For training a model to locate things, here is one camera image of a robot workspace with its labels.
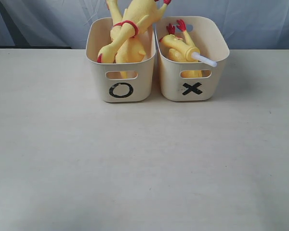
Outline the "cream bin marked O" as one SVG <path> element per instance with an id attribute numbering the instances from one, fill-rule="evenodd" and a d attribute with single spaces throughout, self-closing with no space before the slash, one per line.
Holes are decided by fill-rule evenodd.
<path id="1" fill-rule="evenodd" d="M 156 40 L 152 27 L 139 36 L 146 56 L 139 63 L 97 63 L 99 50 L 111 42 L 110 17 L 98 19 L 91 25 L 86 45 L 86 57 L 101 99 L 108 103 L 139 102 L 145 100 L 152 89 Z"/>

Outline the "headless yellow rubber chicken body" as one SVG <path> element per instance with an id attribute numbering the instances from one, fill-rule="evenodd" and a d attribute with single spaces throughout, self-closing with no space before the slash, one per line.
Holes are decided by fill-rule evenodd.
<path id="1" fill-rule="evenodd" d="M 177 20 L 177 23 L 177 26 L 173 26 L 172 24 L 166 26 L 169 34 L 162 40 L 162 43 L 169 47 L 168 59 L 179 63 L 199 62 L 199 60 L 193 60 L 188 56 L 193 51 L 200 53 L 200 50 L 196 47 L 192 38 L 187 32 L 184 20 L 179 19 Z M 176 28 L 183 33 L 184 38 L 180 38 L 175 35 Z"/>

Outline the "detached chicken head with tube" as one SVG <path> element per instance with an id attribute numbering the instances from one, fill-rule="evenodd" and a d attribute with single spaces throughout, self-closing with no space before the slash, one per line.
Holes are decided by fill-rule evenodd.
<path id="1" fill-rule="evenodd" d="M 217 62 L 202 56 L 195 45 L 188 45 L 173 34 L 165 35 L 159 41 L 168 48 L 176 49 L 188 62 L 200 61 L 211 67 L 217 67 L 218 65 Z"/>

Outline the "yellow rubber chicken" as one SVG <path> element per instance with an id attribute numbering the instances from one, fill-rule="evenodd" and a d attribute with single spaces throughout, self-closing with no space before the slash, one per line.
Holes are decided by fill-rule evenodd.
<path id="1" fill-rule="evenodd" d="M 124 42 L 144 33 L 153 23 L 159 21 L 170 3 L 170 0 L 165 0 L 163 5 L 158 8 L 154 0 L 131 1 L 122 21 L 115 24 L 121 27 L 118 35 L 110 44 L 99 50 L 97 62 L 106 64 L 114 62 L 115 55 Z"/>
<path id="2" fill-rule="evenodd" d="M 121 23 L 125 19 L 126 10 L 124 13 L 121 13 L 121 10 L 118 7 L 117 0 L 106 0 L 107 8 L 110 11 L 113 27 L 110 30 L 110 37 L 113 41 L 114 38 L 121 31 L 121 26 L 117 26 L 118 23 Z M 141 62 L 146 55 L 145 48 L 138 37 L 129 38 L 126 40 L 122 46 L 119 48 L 116 56 L 115 62 L 117 64 L 122 63 L 137 63 Z"/>

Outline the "cream bin marked X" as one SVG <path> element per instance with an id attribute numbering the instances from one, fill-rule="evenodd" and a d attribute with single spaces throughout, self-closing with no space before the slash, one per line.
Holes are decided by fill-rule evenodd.
<path id="1" fill-rule="evenodd" d="M 177 26 L 177 20 L 183 19 L 187 32 L 200 54 L 217 62 L 211 67 L 202 62 L 179 63 L 168 59 L 169 48 L 159 40 L 168 35 L 166 26 Z M 222 75 L 226 59 L 229 56 L 228 46 L 217 25 L 209 18 L 201 16 L 175 16 L 161 19 L 156 24 L 155 35 L 158 40 L 158 64 L 162 95 L 176 102 L 202 101 L 209 99 L 215 92 Z M 184 38 L 176 28 L 175 35 Z"/>

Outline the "white backdrop curtain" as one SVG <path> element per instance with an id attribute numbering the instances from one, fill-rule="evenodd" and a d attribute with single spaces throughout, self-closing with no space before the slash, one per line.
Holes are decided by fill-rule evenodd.
<path id="1" fill-rule="evenodd" d="M 0 0 L 0 47 L 83 49 L 104 0 Z M 231 49 L 289 49 L 289 0 L 173 0 L 165 16 L 213 20 Z"/>

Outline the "yellow rubber chicken front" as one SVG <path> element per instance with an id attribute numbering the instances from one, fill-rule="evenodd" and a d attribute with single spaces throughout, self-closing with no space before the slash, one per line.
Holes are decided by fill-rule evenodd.
<path id="1" fill-rule="evenodd" d="M 117 26 L 118 23 L 121 23 L 125 19 L 126 10 L 124 13 L 121 13 L 121 10 L 118 7 L 117 0 L 106 0 L 107 8 L 110 11 L 113 27 L 110 30 L 110 37 L 113 41 L 114 38 L 121 31 L 121 26 Z M 122 63 L 137 63 L 141 62 L 146 55 L 145 48 L 138 37 L 129 38 L 126 40 L 122 46 L 119 48 L 116 56 L 115 62 L 117 64 Z"/>

